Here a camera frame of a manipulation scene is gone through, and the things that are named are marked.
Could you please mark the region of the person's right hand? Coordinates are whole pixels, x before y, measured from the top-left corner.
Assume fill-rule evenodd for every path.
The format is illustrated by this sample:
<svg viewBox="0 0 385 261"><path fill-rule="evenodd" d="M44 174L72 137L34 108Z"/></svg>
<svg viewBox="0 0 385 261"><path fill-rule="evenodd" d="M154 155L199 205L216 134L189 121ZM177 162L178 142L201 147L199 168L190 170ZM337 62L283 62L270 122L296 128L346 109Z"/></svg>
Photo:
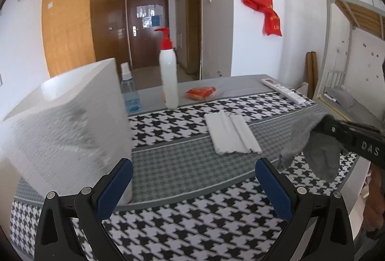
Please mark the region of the person's right hand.
<svg viewBox="0 0 385 261"><path fill-rule="evenodd" d="M363 213L364 230L368 232L380 230L384 224L384 193L381 190L381 186L381 169L372 163L369 196Z"/></svg>

